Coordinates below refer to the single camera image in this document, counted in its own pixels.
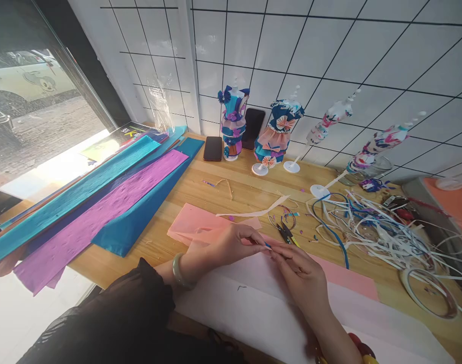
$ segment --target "white paper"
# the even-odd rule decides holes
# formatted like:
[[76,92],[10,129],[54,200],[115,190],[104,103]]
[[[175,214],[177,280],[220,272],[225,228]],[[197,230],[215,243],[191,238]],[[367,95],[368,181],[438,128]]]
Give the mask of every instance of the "white paper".
[[[193,242],[194,249],[200,245]],[[381,364],[454,363],[421,322],[347,288],[328,283],[328,289],[339,322],[371,347]],[[177,300],[176,310],[283,362],[313,362],[306,354],[307,326],[265,254],[214,270]]]
[[269,211],[273,210],[275,207],[278,205],[281,205],[287,198],[289,198],[290,195],[288,196],[281,196],[278,200],[276,200],[273,205],[271,205],[267,210],[263,211],[256,211],[256,212],[249,212],[245,214],[216,214],[216,216],[241,216],[241,217],[253,217],[253,216],[263,216],[264,214],[268,213]]

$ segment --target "parked car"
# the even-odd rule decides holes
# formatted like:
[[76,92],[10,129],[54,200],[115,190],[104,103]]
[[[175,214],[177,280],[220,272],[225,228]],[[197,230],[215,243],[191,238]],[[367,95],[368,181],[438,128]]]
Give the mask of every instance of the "parked car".
[[0,111],[6,115],[24,115],[29,103],[71,90],[74,84],[49,50],[0,52]]
[[20,141],[12,132],[13,128],[14,124],[12,123],[10,115],[6,115],[0,111],[0,140],[20,144]]

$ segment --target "smartphone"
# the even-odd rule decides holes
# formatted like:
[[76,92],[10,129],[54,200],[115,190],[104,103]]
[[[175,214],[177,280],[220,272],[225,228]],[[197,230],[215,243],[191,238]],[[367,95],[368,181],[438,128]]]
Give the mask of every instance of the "smartphone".
[[241,137],[241,144],[244,149],[255,149],[255,140],[258,138],[261,125],[265,118],[263,110],[247,108],[245,113],[246,130]]
[[204,146],[204,160],[206,162],[219,162],[222,158],[222,138],[220,136],[208,136]]

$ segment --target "woman's right hand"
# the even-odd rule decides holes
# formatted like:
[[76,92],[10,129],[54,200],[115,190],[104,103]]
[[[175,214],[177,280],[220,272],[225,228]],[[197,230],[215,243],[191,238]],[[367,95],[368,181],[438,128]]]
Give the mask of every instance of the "woman's right hand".
[[324,270],[295,245],[271,247],[271,258],[278,264],[295,303],[312,326],[328,320],[332,314]]

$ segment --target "wooden table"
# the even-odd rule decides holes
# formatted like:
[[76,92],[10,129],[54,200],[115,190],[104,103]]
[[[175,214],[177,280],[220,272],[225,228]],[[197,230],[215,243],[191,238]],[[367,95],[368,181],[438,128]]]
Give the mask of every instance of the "wooden table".
[[[202,139],[205,137],[195,134],[187,136]],[[186,252],[187,246],[168,237],[167,230],[177,217],[183,205],[187,202],[213,213],[223,212],[253,212],[268,208],[278,199],[281,192],[291,195],[299,202],[297,226],[293,230],[300,246],[309,253],[325,258],[335,264],[343,265],[343,255],[339,248],[324,242],[309,242],[313,239],[315,227],[318,225],[313,217],[305,216],[304,202],[311,198],[309,187],[313,184],[325,185],[332,180],[336,173],[330,168],[300,162],[300,172],[291,174],[279,164],[271,169],[265,177],[257,177],[251,172],[251,166],[256,163],[253,153],[243,150],[235,162],[204,162],[204,147],[200,150],[194,161],[190,164],[180,181],[173,188],[156,215],[147,225],[130,253],[121,258],[96,245],[91,245],[74,261],[70,267],[89,278],[102,288],[106,288],[115,279],[136,267],[140,257],[144,257],[153,266],[171,260],[175,254]],[[226,178],[233,190],[233,200],[230,201],[228,187],[220,184],[213,188],[201,180],[216,183]],[[346,186],[341,183],[331,187],[331,192],[344,193]],[[352,188],[367,196],[368,199],[380,202],[381,193],[366,193],[358,186]],[[281,240],[278,231],[271,226],[267,216],[260,217],[263,225],[262,232]],[[394,307],[417,320],[423,322],[440,341],[443,347],[452,355],[457,363],[462,363],[462,314],[453,321],[445,321],[423,311],[408,296],[403,288],[398,271],[380,261],[369,257],[352,247],[349,253],[350,268],[364,276],[372,278],[378,288],[380,301]],[[421,292],[422,302],[441,311],[444,306],[443,299],[427,292],[419,282],[416,292]],[[458,303],[462,306],[462,292],[456,283],[449,281],[446,286],[452,291]],[[171,324],[180,331],[202,336],[202,325],[179,315],[174,315]],[[257,350],[240,344],[250,362],[276,362]]]

